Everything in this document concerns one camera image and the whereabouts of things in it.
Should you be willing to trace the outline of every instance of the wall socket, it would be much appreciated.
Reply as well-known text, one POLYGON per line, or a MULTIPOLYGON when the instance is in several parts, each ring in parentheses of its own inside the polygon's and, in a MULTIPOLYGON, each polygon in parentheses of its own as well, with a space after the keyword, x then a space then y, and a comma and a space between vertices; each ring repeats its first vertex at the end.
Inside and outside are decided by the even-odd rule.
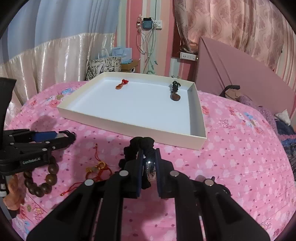
POLYGON ((163 21, 162 20, 155 20, 156 28, 155 29, 162 29, 163 28, 163 21))
POLYGON ((198 57, 197 57, 197 55, 192 54, 192 53, 184 53, 184 52, 181 52, 180 53, 180 59, 197 61, 198 60, 198 57))

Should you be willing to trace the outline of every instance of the pink bedsheet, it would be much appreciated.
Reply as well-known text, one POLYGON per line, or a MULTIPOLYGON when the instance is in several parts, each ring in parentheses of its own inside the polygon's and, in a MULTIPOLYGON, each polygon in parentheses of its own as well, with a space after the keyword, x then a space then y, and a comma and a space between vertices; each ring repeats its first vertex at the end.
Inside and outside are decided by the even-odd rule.
MULTIPOLYGON (((96 143, 99 158, 113 171, 118 170, 123 148, 129 145, 131 137, 60 117, 56 106, 83 84, 52 86, 29 100, 10 124, 10 129, 68 129, 77 134, 72 146, 54 153, 60 171, 52 193, 38 198, 26 192, 25 204, 13 219, 13 227, 24 239, 67 197, 60 196, 62 192, 84 180, 86 167, 96 163, 93 149, 96 143)), ((199 151, 158 143, 155 147, 160 148, 163 159, 171 161, 175 169, 192 179, 199 175, 215 176, 216 182, 225 184, 232 197, 274 240, 296 209, 293 173, 280 141, 255 109, 208 93, 199 92, 199 97, 208 135, 204 147, 199 151)), ((105 103, 92 104, 95 108, 105 103)), ((47 167, 36 168, 34 181, 43 183, 46 174, 47 167)), ((174 200, 159 199, 153 184, 142 191, 140 199, 124 200, 122 224, 122 240, 176 240, 174 200)))

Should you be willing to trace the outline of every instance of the white tray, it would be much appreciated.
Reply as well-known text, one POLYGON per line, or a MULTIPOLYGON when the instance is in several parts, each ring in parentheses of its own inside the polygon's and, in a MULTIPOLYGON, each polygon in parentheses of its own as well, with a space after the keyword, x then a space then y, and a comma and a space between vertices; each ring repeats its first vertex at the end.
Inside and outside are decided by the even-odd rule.
POLYGON ((106 72, 58 106, 62 117, 123 135, 198 150, 207 136, 195 83, 148 74, 106 72), (122 79, 129 81, 120 90, 122 79), (170 99, 172 82, 181 87, 170 99))

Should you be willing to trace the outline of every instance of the pink striped wall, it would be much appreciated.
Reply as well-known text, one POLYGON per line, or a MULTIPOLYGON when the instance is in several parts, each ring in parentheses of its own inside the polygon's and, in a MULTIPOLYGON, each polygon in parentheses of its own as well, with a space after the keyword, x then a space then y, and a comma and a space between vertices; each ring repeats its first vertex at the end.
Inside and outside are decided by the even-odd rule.
MULTIPOLYGON (((171 0, 121 0, 115 45, 131 47, 133 49, 133 59, 141 58, 141 54, 136 47, 136 22, 139 14, 143 17, 156 17, 157 20, 163 21, 162 30, 156 31, 156 46, 152 55, 155 74, 162 76, 174 75, 184 80, 193 81, 196 63, 171 57, 175 26, 173 1, 171 0)), ((138 73, 143 72, 144 64, 142 66, 141 64, 138 65, 138 73)))

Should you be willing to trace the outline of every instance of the brown stone pendant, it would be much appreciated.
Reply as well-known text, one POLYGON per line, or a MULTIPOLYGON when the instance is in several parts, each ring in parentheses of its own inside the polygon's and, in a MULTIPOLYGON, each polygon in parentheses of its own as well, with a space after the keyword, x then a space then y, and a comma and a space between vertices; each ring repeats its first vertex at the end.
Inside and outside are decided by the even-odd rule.
POLYGON ((170 98, 173 100, 173 101, 179 101, 181 99, 181 96, 179 96, 177 94, 178 92, 178 88, 180 87, 180 83, 178 83, 177 81, 174 81, 173 84, 172 84, 172 91, 171 91, 171 94, 170 94, 170 98))
POLYGON ((115 89, 120 90, 122 88, 122 84, 119 84, 115 87, 115 89))
POLYGON ((174 101, 179 101, 181 99, 181 96, 179 96, 177 93, 172 93, 170 95, 170 98, 174 101))

